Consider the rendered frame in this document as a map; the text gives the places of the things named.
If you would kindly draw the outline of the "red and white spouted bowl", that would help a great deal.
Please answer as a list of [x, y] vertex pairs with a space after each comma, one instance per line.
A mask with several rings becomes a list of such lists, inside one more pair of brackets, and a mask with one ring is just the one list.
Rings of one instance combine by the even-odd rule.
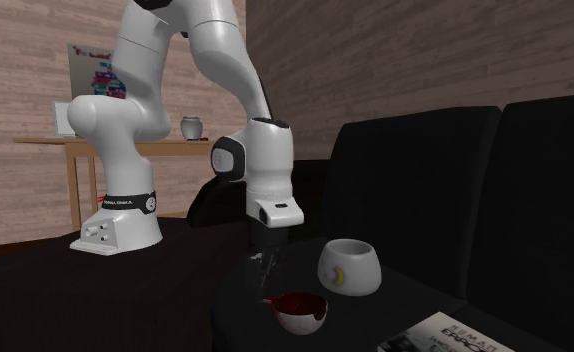
[[314, 293], [291, 292], [276, 297], [265, 296], [278, 323], [295, 335], [309, 335], [321, 328], [328, 313], [328, 301]]

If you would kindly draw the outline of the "white pot with moon print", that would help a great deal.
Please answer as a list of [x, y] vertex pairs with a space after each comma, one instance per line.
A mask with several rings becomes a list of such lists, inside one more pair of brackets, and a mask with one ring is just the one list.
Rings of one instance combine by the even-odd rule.
[[317, 276], [331, 292], [353, 297], [374, 293], [382, 282], [374, 247], [356, 239], [328, 241], [319, 258]]

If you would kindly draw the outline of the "wooden desk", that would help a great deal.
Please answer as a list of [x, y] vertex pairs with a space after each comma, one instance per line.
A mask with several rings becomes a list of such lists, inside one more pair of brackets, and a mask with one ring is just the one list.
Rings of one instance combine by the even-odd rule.
[[[95, 149], [84, 139], [80, 138], [18, 137], [14, 138], [13, 142], [27, 145], [57, 145], [64, 147], [72, 230], [80, 230], [83, 221], [80, 210], [76, 159], [86, 158], [88, 161], [91, 211], [95, 214], [99, 210], [95, 173], [95, 158], [98, 156], [98, 153]], [[139, 142], [136, 144], [136, 149], [142, 156], [208, 156], [212, 149], [212, 145], [213, 141], [164, 139], [150, 142]]]

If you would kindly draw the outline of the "black sofa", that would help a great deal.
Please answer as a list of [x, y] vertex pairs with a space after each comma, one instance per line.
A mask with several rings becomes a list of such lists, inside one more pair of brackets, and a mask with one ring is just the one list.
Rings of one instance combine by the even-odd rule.
[[322, 293], [339, 238], [374, 247], [381, 286], [328, 293], [324, 326], [297, 336], [239, 262], [210, 308], [212, 352], [376, 352], [436, 312], [514, 352], [574, 352], [574, 96], [347, 123], [292, 183], [305, 221], [267, 293]]

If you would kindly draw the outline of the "dark robot stand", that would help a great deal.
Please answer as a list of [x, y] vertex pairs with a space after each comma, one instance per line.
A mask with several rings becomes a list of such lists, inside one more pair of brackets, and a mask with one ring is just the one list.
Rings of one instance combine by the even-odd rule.
[[159, 221], [153, 246], [102, 256], [70, 233], [0, 257], [0, 352], [211, 352], [209, 306], [244, 222]]

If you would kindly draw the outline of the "grey wall board, coloured notes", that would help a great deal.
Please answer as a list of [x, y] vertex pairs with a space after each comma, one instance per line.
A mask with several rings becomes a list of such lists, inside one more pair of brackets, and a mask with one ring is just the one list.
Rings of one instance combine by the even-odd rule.
[[103, 95], [124, 99], [125, 84], [112, 69], [113, 51], [79, 44], [68, 44], [71, 97]]

